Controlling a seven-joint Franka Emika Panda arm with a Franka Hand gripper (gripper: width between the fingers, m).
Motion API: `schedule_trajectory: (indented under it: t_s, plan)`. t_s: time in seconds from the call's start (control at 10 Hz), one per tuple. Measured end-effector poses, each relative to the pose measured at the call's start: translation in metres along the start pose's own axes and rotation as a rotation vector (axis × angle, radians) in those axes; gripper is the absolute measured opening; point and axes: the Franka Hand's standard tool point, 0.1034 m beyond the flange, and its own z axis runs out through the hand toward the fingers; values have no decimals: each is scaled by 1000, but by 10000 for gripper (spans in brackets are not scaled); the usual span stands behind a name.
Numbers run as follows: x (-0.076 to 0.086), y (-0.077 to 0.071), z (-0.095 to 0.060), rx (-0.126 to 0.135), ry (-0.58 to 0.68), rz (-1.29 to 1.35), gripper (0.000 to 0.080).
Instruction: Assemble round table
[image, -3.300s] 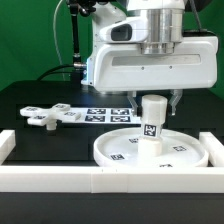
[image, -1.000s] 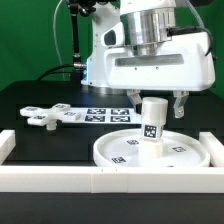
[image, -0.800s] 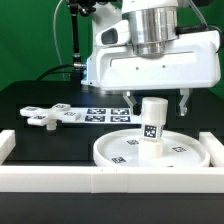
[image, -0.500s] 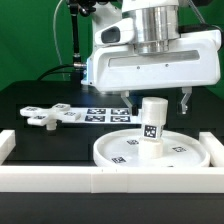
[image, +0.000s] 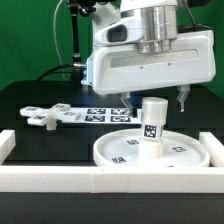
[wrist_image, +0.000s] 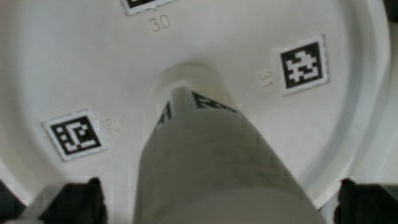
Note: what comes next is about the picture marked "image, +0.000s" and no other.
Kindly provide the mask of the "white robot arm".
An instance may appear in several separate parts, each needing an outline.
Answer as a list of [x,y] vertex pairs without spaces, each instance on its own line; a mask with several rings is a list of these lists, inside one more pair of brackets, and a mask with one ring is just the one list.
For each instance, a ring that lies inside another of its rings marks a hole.
[[192,84],[216,73],[214,34],[195,26],[180,33],[177,9],[185,0],[98,2],[92,14],[93,50],[82,83],[99,95],[177,87],[180,106]]

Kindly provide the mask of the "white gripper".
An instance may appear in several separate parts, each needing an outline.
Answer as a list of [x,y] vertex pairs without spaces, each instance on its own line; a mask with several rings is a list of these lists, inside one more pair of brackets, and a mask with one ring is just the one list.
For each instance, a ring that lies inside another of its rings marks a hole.
[[214,34],[207,30],[180,34],[162,53],[140,54],[135,44],[101,47],[93,57],[92,88],[100,95],[120,93],[129,116],[136,118],[129,92],[178,86],[177,106],[183,112],[188,84],[209,82],[216,74],[213,45]]

